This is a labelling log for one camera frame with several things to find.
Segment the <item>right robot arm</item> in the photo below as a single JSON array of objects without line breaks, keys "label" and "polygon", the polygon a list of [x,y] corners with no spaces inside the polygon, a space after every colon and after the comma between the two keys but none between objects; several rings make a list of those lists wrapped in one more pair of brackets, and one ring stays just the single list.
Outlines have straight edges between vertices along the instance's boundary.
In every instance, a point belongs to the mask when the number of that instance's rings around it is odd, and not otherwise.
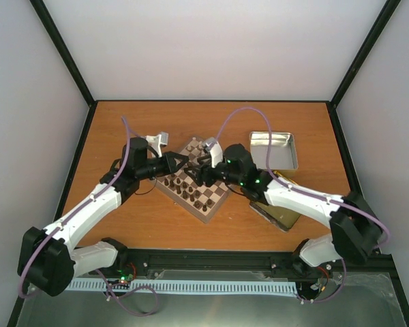
[{"label": "right robot arm", "polygon": [[236,185],[252,202],[295,211],[330,230],[327,235],[299,245],[298,257],[308,266],[333,260],[363,265],[386,231],[357,193],[339,196],[295,185],[270,170],[257,168],[241,144],[224,151],[206,145],[205,151],[206,156],[184,169],[198,186],[210,187],[218,181]]}]

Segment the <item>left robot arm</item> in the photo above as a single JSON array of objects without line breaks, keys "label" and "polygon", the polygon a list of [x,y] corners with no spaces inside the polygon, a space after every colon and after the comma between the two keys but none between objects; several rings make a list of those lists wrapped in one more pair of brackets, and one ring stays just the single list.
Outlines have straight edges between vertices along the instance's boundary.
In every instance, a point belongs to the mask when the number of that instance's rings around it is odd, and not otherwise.
[{"label": "left robot arm", "polygon": [[188,156],[151,150],[144,138],[130,138],[121,158],[113,161],[91,193],[62,218],[38,229],[28,229],[22,238],[17,273],[20,282],[31,283],[50,296],[63,292],[76,277],[98,268],[113,274],[123,273],[128,257],[124,246],[105,238],[80,248],[81,239],[105,216],[119,208],[140,187],[143,180],[155,180],[178,172]]}]

